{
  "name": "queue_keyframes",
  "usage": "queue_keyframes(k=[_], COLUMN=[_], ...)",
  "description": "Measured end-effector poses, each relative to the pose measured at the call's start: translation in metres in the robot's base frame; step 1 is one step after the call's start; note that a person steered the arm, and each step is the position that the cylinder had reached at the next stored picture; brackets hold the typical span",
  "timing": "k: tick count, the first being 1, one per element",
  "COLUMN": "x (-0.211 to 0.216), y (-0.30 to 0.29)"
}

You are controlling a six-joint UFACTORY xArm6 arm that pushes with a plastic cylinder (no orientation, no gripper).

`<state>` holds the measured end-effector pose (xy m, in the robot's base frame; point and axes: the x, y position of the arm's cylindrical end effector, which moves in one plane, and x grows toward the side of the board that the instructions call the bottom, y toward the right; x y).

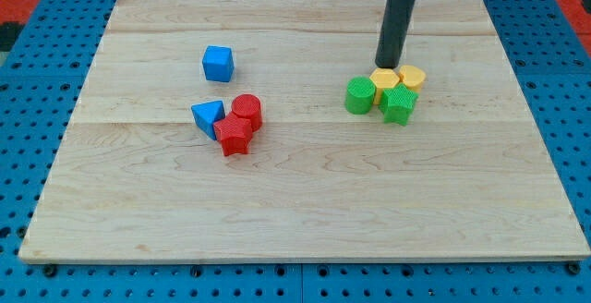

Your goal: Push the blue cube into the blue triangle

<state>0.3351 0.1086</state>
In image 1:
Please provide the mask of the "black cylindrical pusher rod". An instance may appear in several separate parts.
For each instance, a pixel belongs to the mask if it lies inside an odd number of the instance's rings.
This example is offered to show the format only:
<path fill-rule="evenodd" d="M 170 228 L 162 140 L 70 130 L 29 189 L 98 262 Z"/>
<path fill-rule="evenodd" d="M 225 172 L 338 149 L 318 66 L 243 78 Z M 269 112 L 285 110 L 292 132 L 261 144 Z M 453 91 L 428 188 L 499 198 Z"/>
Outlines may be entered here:
<path fill-rule="evenodd" d="M 377 67 L 396 68 L 399 65 L 415 1 L 386 1 L 375 55 Z"/>

